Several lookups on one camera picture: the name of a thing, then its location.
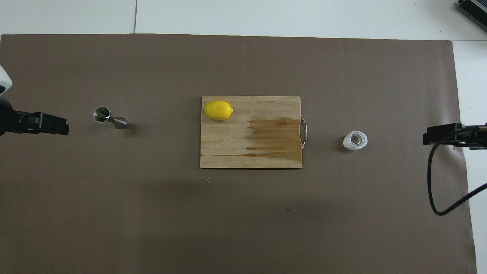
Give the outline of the yellow lemon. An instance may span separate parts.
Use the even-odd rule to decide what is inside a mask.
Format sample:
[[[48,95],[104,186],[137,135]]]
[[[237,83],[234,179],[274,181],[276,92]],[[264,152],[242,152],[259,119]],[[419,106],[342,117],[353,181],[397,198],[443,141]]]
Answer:
[[[214,100],[205,104],[202,111],[211,120],[223,121],[230,118],[234,109],[227,101]]]

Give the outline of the brown paper table mat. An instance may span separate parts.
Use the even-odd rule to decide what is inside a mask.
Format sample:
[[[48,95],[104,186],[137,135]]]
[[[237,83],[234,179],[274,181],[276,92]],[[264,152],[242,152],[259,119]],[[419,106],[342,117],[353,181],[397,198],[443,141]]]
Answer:
[[[451,41],[2,35],[0,65],[15,109],[70,125],[0,137],[0,274],[476,273],[469,206],[436,216],[426,187]],[[299,96],[303,167],[201,169],[207,95]]]

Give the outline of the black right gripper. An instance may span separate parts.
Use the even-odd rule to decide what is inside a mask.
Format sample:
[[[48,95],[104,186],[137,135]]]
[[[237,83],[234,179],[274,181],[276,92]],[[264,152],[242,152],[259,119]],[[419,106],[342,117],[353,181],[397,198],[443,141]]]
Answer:
[[[464,128],[462,140],[457,135],[445,139],[443,145],[464,146],[470,150],[487,150],[487,124],[464,126],[462,123],[449,123],[440,126],[428,127],[422,135],[423,145],[433,145],[445,135]]]

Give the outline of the grey ribbed metal device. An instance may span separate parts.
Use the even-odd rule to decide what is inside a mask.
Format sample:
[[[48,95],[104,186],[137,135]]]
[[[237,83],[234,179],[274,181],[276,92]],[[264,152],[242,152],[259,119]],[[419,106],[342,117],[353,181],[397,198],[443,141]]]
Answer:
[[[457,0],[458,9],[487,31],[487,0]]]

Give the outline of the small clear plastic cup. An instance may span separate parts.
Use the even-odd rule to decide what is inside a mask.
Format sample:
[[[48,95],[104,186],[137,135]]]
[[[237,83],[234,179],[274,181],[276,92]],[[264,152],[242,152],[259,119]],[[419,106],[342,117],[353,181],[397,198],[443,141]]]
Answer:
[[[342,144],[350,151],[360,150],[367,146],[368,137],[361,131],[352,131],[344,137]]]

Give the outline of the wooden cutting board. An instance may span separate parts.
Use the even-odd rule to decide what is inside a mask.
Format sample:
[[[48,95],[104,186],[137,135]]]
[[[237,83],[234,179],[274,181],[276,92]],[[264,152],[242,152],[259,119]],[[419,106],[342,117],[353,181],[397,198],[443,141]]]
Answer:
[[[302,168],[299,96],[202,96],[201,104],[215,100],[233,113],[223,121],[201,114],[201,168]]]

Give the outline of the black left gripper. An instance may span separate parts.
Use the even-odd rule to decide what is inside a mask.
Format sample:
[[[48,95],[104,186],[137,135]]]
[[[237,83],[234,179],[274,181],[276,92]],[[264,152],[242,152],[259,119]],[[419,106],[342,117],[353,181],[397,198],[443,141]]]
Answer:
[[[0,136],[6,132],[17,134],[56,134],[67,136],[69,125],[65,118],[42,112],[15,111],[7,99],[0,97]]]

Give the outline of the steel double jigger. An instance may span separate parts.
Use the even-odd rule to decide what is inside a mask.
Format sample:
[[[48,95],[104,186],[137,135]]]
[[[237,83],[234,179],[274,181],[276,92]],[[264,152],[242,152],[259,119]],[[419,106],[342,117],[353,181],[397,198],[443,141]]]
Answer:
[[[113,116],[107,107],[96,108],[93,118],[97,123],[111,123],[116,129],[125,129],[128,124],[124,117]]]

